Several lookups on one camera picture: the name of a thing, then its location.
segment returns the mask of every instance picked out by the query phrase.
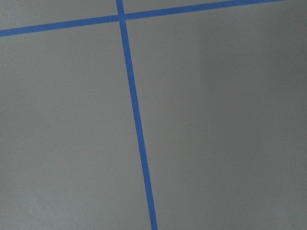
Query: blue line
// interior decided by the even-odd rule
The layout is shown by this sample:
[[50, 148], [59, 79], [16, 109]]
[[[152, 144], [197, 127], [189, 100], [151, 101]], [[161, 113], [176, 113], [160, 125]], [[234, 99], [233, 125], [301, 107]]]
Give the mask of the blue line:
[[125, 56], [128, 83], [129, 83], [132, 109], [133, 109], [133, 115], [134, 115], [134, 123], [135, 123], [139, 150], [140, 150], [140, 157], [141, 157], [142, 171], [143, 171], [143, 177], [144, 177], [144, 183], [145, 183], [145, 191], [146, 191], [146, 197], [147, 197], [149, 218], [150, 218], [152, 230], [158, 230], [158, 225], [157, 225], [157, 220], [156, 220], [156, 215], [155, 215], [155, 208], [154, 208], [154, 199], [153, 199], [154, 197], [153, 197], [152, 185], [150, 182], [149, 167], [148, 167], [144, 135], [143, 135], [143, 129], [142, 129], [141, 114], [140, 114], [138, 96], [137, 96], [136, 85], [135, 85], [135, 80], [134, 80], [133, 65], [132, 65], [132, 60], [131, 60], [129, 38], [128, 38], [126, 20], [125, 20], [123, 1], [116, 0], [116, 5], [117, 5], [117, 11], [118, 11], [121, 40], [122, 40], [123, 48], [124, 48], [124, 56]]
[[118, 21], [118, 16], [111, 15], [111, 16], [104, 16], [104, 17], [98, 17], [98, 18], [87, 18], [87, 19], [66, 21], [66, 22], [60, 22], [60, 23], [33, 25], [33, 26], [20, 27], [20, 28], [14, 28], [14, 29], [0, 30], [0, 37], [28, 34], [28, 33], [34, 33], [34, 32], [47, 31], [47, 30], [58, 30], [58, 29], [76, 27], [76, 26], [111, 23], [111, 22], [117, 22], [117, 21]]
[[266, 2], [274, 1], [283, 1], [283, 0], [232, 0], [232, 1], [222, 1], [222, 2], [213, 2], [200, 5], [191, 5], [183, 7], [174, 7], [161, 10], [152, 10], [152, 11], [142, 11], [135, 13], [125, 14], [126, 20], [133, 20], [139, 18], [150, 18], [156, 16], [164, 16], [177, 13], [187, 13], [187, 12], [196, 12], [196, 11], [207, 11], [219, 8], [234, 7], [234, 6], [243, 6], [251, 4], [260, 4]]

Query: gray floor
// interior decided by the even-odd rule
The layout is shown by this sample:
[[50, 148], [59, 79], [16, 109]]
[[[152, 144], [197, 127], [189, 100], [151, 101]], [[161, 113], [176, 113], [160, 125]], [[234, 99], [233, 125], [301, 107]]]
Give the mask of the gray floor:
[[[117, 14], [112, 0], [3, 2], [0, 29]], [[127, 21], [160, 230], [307, 228], [306, 10]], [[0, 229], [149, 230], [118, 22], [0, 47]]]

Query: blue tape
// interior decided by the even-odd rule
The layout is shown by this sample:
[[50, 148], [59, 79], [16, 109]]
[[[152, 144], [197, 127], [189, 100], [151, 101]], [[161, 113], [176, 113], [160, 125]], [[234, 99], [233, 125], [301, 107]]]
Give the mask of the blue tape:
[[132, 109], [133, 109], [133, 115], [134, 115], [134, 123], [135, 123], [139, 150], [140, 150], [140, 157], [141, 157], [142, 171], [143, 171], [143, 177], [144, 177], [144, 183], [145, 183], [145, 191], [146, 191], [146, 197], [147, 197], [150, 224], [151, 224], [152, 230], [158, 230], [158, 225], [157, 225], [157, 220], [156, 220], [156, 215], [155, 215], [155, 208], [154, 208], [154, 199], [153, 199], [154, 197], [153, 197], [153, 192], [152, 192], [152, 185], [150, 182], [149, 167], [148, 167], [144, 135], [143, 135], [143, 129], [142, 129], [141, 114], [140, 114], [138, 96], [137, 96], [136, 85], [135, 85], [135, 80], [134, 80], [133, 65], [132, 65], [132, 60], [131, 60], [129, 38], [128, 38], [126, 20], [125, 20], [123, 1], [116, 0], [116, 5], [117, 5], [117, 11], [118, 11], [121, 40], [122, 40], [123, 49], [124, 49], [127, 75], [128, 75], [128, 83], [129, 83], [129, 90], [130, 90]]
[[161, 10], [127, 13], [125, 15], [125, 17], [126, 17], [126, 20], [133, 20], [133, 19], [139, 19], [139, 18], [150, 18], [150, 17], [170, 15], [170, 14], [196, 12], [196, 11], [207, 11], [207, 10], [213, 10], [213, 9], [219, 9], [219, 8], [226, 8], [226, 7], [260, 4], [260, 3], [273, 2], [273, 1], [283, 1], [283, 0], [232, 0], [232, 1], [222, 1], [222, 2], [213, 2], [213, 3], [206, 3], [206, 4], [200, 4], [200, 5], [167, 8], [167, 9], [161, 9]]
[[104, 16], [104, 17], [98, 17], [98, 18], [87, 18], [87, 19], [66, 21], [66, 22], [60, 22], [60, 23], [33, 25], [33, 26], [26, 26], [26, 27], [20, 27], [20, 28], [15, 28], [15, 29], [0, 30], [0, 37], [28, 34], [28, 33], [34, 33], [34, 32], [47, 31], [47, 30], [58, 30], [58, 29], [76, 27], [76, 26], [111, 23], [111, 22], [117, 22], [117, 21], [118, 21], [118, 16], [111, 15], [111, 16]]

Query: gray surface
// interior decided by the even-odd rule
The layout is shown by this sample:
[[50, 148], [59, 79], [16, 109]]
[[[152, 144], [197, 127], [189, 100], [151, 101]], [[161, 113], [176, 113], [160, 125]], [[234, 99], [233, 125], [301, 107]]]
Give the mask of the gray surface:
[[306, 10], [128, 21], [160, 230], [306, 229]]
[[179, 6], [197, 5], [223, 0], [123, 0], [125, 12], [150, 11]]
[[0, 0], [0, 30], [117, 14], [115, 0]]
[[0, 47], [0, 229], [150, 229], [118, 23]]

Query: vertical blue line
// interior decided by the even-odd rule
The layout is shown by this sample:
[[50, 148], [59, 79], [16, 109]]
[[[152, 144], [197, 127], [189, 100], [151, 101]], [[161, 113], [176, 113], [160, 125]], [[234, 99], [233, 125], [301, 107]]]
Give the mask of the vertical blue line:
[[146, 191], [146, 197], [147, 197], [147, 205], [148, 205], [150, 223], [151, 223], [152, 230], [158, 230], [155, 209], [154, 209], [154, 199], [153, 199], [154, 197], [153, 197], [153, 192], [152, 192], [152, 185], [150, 182], [148, 161], [147, 161], [145, 142], [144, 142], [144, 136], [143, 136], [140, 108], [139, 108], [138, 96], [137, 96], [135, 80], [134, 80], [133, 65], [132, 65], [132, 60], [131, 60], [131, 53], [130, 53], [128, 31], [127, 31], [127, 26], [126, 26], [123, 1], [116, 0], [116, 5], [117, 5], [117, 11], [118, 11], [121, 40], [122, 40], [123, 49], [124, 49], [127, 75], [128, 75], [130, 96], [131, 96], [132, 109], [133, 109], [133, 115], [134, 115], [134, 123], [135, 123], [139, 150], [140, 150], [140, 157], [141, 157], [142, 171], [143, 171], [143, 177], [144, 177], [144, 183], [145, 183], [145, 191]]

